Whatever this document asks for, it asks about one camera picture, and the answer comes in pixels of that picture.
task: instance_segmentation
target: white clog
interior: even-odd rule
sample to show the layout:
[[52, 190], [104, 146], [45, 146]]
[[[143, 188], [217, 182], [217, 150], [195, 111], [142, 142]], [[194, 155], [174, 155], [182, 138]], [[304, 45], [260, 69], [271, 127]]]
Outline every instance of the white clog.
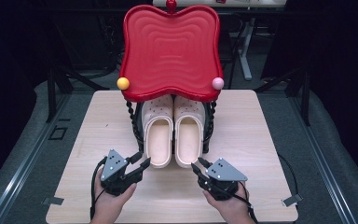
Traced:
[[175, 159], [179, 166], [191, 167], [202, 154], [205, 108], [201, 102], [176, 96], [175, 117]]
[[146, 101], [142, 107], [144, 146], [146, 157], [155, 168], [163, 168], [170, 163], [172, 155], [173, 99], [164, 95]]

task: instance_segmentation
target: red plastic tray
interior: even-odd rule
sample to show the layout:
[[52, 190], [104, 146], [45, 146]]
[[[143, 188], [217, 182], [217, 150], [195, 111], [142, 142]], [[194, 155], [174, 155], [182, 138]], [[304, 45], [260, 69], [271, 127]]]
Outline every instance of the red plastic tray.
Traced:
[[166, 12], [149, 5], [133, 7], [124, 19], [125, 54], [120, 77], [130, 86], [122, 91], [131, 102], [164, 94], [211, 102], [223, 78], [218, 55], [220, 23], [206, 6]]

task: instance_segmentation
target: light wood tabletop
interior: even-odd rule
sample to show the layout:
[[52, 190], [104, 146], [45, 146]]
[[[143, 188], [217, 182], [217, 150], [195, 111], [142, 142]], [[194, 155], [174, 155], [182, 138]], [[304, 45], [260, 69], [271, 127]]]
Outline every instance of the light wood tabletop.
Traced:
[[[259, 221], [295, 221], [296, 208], [282, 205], [282, 200], [291, 193], [255, 92], [221, 91], [216, 102], [210, 151], [202, 157], [210, 162], [222, 157], [248, 177], [246, 187]], [[62, 205], [50, 206], [48, 223], [88, 223], [91, 177], [97, 163], [111, 148], [124, 158], [137, 152], [125, 104], [120, 91], [94, 93], [54, 195], [63, 198]], [[145, 156], [130, 165], [127, 172], [139, 167], [144, 159]], [[196, 175], [191, 169], [180, 168], [174, 156], [167, 167], [149, 167], [144, 171], [144, 179], [117, 220], [117, 223], [218, 222], [224, 220], [206, 202]]]
[[[153, 6], [165, 7], [167, 0], [153, 0]], [[225, 4], [216, 0], [176, 0], [178, 7], [205, 5], [209, 7], [284, 7], [286, 0], [227, 0]]]

